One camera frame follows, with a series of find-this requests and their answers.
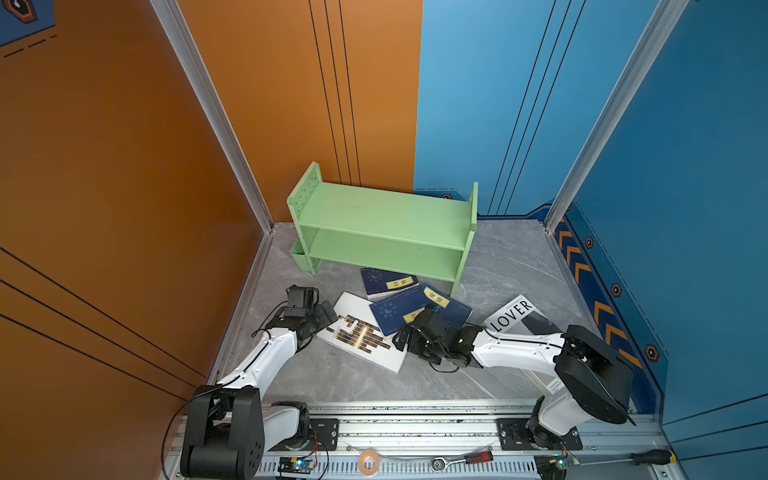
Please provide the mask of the white book with brown pattern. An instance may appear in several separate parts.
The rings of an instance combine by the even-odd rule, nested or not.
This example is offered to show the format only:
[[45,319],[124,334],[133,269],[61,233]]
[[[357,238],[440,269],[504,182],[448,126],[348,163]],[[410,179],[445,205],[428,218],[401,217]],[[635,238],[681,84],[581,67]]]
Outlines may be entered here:
[[371,305],[364,298],[344,292],[333,306],[337,319],[320,330],[316,337],[397,374],[405,361],[406,352],[394,346],[394,335],[382,332]]

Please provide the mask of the white LOVER book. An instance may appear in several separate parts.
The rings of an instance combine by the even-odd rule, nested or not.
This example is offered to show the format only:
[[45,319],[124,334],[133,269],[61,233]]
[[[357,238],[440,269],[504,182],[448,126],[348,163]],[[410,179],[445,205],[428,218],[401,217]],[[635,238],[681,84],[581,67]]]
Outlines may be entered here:
[[[487,317],[482,325],[494,335],[549,335],[563,332],[524,295],[509,301]],[[543,394],[554,394],[564,386],[561,380],[550,374],[531,370],[523,370],[523,374]]]

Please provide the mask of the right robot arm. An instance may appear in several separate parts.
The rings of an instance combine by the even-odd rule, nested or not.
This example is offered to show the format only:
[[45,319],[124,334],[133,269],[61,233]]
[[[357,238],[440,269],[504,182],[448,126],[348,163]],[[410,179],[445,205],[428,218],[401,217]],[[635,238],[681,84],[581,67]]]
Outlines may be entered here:
[[437,366],[515,368],[559,379],[562,387],[540,397],[527,420],[528,441],[555,449],[576,427],[595,419],[622,425],[629,413],[634,367],[590,330],[571,325],[546,335],[493,333],[480,325],[454,328],[436,309],[427,309],[401,328],[394,345]]

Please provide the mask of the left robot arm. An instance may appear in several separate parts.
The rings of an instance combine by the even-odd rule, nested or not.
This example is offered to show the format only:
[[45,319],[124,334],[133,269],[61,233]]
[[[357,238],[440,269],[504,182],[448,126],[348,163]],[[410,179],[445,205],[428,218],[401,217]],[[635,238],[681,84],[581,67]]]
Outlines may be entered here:
[[279,472],[303,473],[316,451],[335,449],[330,432],[312,426],[308,406],[282,401],[265,409],[262,400],[282,367],[330,326],[336,314],[315,287],[293,285],[265,324],[256,344],[234,370],[213,385],[197,388],[183,408],[187,421],[180,474],[193,479],[252,479],[264,453],[283,444],[310,453],[290,460]]

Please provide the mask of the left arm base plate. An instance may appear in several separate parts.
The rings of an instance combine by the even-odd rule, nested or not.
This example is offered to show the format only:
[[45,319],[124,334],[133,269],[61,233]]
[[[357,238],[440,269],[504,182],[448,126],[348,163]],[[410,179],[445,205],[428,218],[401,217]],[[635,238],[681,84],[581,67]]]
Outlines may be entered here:
[[270,452],[309,451],[317,441],[333,452],[338,446],[339,426],[338,418],[311,418],[306,435],[300,434],[297,438],[283,440]]

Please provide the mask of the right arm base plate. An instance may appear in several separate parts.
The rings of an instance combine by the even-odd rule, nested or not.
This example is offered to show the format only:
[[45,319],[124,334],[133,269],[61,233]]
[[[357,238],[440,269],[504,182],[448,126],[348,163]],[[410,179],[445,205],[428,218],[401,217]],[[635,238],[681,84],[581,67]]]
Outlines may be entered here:
[[581,437],[576,428],[572,428],[564,436],[557,436],[542,427],[529,429],[528,421],[522,418],[497,419],[496,428],[503,451],[555,451],[562,448],[579,451],[583,449]]

